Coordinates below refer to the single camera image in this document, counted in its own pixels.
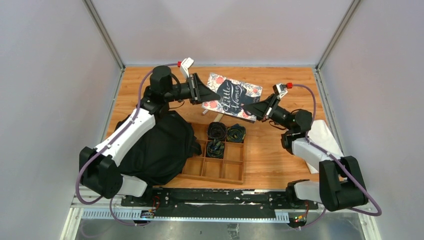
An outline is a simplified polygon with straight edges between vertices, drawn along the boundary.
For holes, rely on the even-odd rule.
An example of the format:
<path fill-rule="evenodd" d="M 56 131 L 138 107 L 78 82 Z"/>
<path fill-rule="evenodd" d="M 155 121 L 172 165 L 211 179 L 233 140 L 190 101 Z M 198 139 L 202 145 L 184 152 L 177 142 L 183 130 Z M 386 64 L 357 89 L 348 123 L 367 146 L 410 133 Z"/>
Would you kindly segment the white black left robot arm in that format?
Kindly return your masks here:
<path fill-rule="evenodd" d="M 189 100 L 192 105 L 198 105 L 220 99 L 197 73 L 189 73 L 194 62 L 187 57 L 175 63 L 184 82 L 173 74 L 173 64 L 154 67 L 142 79 L 136 107 L 123 124 L 94 148 L 84 147 L 81 150 L 75 183 L 76 197 L 81 203 L 94 204 L 102 198 L 112 199 L 116 195 L 134 196 L 135 202 L 142 207 L 152 203 L 153 193 L 147 189 L 148 184 L 136 176 L 121 173 L 119 166 L 136 142 L 168 113 L 170 102 Z M 91 202 L 84 200 L 80 186 L 89 188 L 99 197 Z"/>

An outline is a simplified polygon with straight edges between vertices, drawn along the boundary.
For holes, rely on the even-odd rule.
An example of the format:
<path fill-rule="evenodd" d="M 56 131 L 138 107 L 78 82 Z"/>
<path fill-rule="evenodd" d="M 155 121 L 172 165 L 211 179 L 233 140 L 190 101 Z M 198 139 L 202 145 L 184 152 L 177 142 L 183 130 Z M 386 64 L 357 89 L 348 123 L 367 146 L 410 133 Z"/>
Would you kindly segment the dark floral Little Women book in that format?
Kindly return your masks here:
<path fill-rule="evenodd" d="M 256 116 L 245 111 L 243 106 L 260 101 L 262 86 L 212 72 L 209 74 L 206 86 L 218 94 L 220 99 L 204 102 L 202 108 L 251 123 L 256 121 Z"/>

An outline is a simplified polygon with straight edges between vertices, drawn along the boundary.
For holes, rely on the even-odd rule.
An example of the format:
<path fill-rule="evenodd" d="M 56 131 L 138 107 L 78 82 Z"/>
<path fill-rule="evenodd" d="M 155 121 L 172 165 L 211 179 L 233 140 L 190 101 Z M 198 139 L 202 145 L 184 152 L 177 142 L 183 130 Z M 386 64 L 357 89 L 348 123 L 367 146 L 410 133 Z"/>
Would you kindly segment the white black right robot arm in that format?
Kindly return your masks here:
<path fill-rule="evenodd" d="M 370 196 L 358 160 L 353 156 L 335 155 L 310 139 L 308 134 L 313 127 L 315 112 L 301 108 L 288 111 L 279 106 L 292 87 L 292 83 L 276 84 L 274 93 L 265 100 L 242 107 L 262 122 L 281 125 L 286 130 L 281 134 L 282 147 L 318 171 L 318 182 L 303 179 L 288 183 L 286 204 L 298 209 L 308 200 L 323 204 L 331 212 L 366 205 Z"/>

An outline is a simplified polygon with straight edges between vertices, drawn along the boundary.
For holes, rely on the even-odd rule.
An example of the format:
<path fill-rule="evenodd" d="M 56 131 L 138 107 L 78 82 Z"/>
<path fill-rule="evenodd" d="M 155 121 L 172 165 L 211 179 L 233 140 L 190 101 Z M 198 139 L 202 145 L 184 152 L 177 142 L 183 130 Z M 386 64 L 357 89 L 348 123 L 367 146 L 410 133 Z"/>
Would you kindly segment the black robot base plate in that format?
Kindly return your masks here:
<path fill-rule="evenodd" d="M 151 207 L 158 217 L 272 219 L 279 211 L 304 214 L 314 202 L 289 202 L 283 190 L 161 188 L 142 197 L 124 196 L 122 207 Z"/>

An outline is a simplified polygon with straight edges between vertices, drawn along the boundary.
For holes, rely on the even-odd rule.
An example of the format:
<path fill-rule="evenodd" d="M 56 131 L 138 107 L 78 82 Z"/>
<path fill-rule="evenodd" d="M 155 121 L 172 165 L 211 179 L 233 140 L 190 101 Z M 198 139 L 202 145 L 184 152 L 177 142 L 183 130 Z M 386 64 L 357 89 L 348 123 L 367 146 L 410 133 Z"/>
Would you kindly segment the black fabric backpack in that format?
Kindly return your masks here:
<path fill-rule="evenodd" d="M 202 155 L 192 124 L 169 111 L 130 148 L 118 169 L 149 186 L 163 186 L 181 174 L 187 159 Z"/>

